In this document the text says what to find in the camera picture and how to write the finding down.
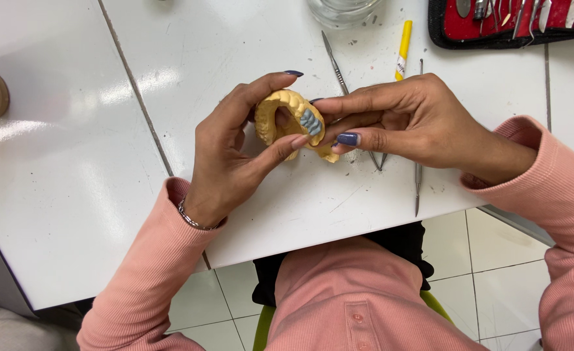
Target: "glass jar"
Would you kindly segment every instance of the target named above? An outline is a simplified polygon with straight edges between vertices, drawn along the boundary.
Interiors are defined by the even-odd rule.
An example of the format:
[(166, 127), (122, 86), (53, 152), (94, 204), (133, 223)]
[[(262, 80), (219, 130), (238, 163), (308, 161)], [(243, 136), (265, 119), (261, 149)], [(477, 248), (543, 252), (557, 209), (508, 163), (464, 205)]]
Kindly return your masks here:
[(307, 0), (313, 16), (324, 26), (347, 29), (360, 26), (383, 0)]

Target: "silver chain bracelet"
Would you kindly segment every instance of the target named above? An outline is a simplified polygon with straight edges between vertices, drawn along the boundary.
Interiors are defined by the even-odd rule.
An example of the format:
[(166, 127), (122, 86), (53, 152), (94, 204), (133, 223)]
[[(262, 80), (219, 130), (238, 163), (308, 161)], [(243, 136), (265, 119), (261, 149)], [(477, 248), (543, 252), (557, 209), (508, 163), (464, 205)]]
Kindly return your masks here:
[(215, 230), (218, 227), (220, 227), (220, 224), (222, 223), (222, 221), (220, 221), (220, 223), (218, 223), (215, 227), (205, 227), (202, 224), (198, 224), (198, 223), (194, 222), (191, 218), (189, 218), (189, 216), (185, 214), (185, 209), (183, 209), (183, 202), (185, 202), (185, 197), (186, 197), (186, 195), (183, 195), (183, 199), (178, 204), (178, 213), (181, 214), (181, 216), (183, 217), (185, 222), (187, 222), (187, 224), (189, 224), (190, 226), (192, 226), (196, 229), (200, 229), (200, 230)]

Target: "hand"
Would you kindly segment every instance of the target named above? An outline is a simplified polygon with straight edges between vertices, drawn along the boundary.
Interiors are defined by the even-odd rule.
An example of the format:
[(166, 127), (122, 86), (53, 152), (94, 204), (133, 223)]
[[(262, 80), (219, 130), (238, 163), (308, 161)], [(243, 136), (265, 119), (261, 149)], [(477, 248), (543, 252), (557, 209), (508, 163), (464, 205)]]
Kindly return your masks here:
[(252, 196), (270, 171), (308, 143), (306, 136), (294, 134), (276, 140), (255, 158), (239, 151), (246, 117), (256, 104), (296, 79), (294, 73), (271, 73), (239, 84), (198, 124), (193, 178), (185, 199), (189, 218), (205, 227), (217, 225)]
[(494, 134), (474, 120), (434, 74), (378, 84), (315, 102), (327, 124), (320, 145), (406, 157), (434, 168), (458, 168), (495, 185), (527, 171), (536, 151)]

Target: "yellow marker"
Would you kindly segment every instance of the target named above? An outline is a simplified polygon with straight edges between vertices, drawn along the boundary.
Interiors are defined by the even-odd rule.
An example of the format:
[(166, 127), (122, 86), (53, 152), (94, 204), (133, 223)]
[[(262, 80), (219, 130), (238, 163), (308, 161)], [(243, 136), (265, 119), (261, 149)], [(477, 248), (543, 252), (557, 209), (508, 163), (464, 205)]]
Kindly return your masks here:
[(412, 32), (412, 20), (404, 22), (402, 33), (402, 44), (400, 45), (400, 56), (397, 58), (397, 67), (395, 67), (395, 80), (401, 81), (406, 72), (406, 60), (408, 59), (408, 46), (410, 45), (410, 33)]

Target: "ribbed sleeve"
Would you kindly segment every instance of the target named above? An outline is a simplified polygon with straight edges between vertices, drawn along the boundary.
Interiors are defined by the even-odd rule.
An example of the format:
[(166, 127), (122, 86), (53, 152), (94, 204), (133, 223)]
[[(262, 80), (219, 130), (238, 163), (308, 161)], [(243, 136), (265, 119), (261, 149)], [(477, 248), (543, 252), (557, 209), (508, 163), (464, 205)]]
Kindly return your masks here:
[(202, 350), (170, 326), (170, 300), (194, 270), (220, 229), (190, 227), (175, 203), (189, 183), (169, 178), (105, 290), (83, 319), (77, 341), (82, 350)]
[(556, 242), (545, 255), (551, 284), (540, 302), (545, 350), (574, 350), (574, 152), (531, 117), (509, 119), (495, 130), (538, 150), (531, 169), (487, 188), (463, 174), (464, 187), (486, 201), (532, 220)]

